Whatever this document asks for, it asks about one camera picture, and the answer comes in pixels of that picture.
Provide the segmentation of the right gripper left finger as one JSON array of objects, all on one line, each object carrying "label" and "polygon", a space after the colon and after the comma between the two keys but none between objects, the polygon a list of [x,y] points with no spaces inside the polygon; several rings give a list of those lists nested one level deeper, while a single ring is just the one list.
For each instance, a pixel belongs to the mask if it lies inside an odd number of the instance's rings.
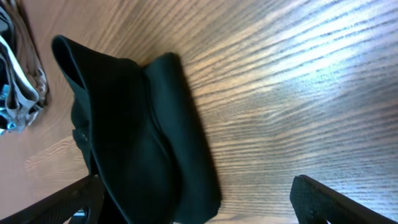
[{"label": "right gripper left finger", "polygon": [[1,220],[2,224],[97,223],[104,200],[104,184],[88,175],[43,200]]}]

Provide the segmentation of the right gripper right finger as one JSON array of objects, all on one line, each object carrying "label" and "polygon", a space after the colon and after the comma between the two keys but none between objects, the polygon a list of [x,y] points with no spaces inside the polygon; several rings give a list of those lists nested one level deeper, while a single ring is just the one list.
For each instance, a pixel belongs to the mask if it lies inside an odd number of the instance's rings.
[{"label": "right gripper right finger", "polygon": [[290,202],[299,224],[397,224],[307,175],[294,177]]}]

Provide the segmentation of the black t-shirt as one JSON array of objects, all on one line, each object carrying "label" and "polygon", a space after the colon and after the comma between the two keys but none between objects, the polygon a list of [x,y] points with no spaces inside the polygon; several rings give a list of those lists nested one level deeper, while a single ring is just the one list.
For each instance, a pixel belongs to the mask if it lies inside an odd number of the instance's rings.
[{"label": "black t-shirt", "polygon": [[139,65],[62,35],[52,52],[75,95],[73,138],[106,189],[100,223],[206,223],[218,214],[218,177],[177,54]]}]

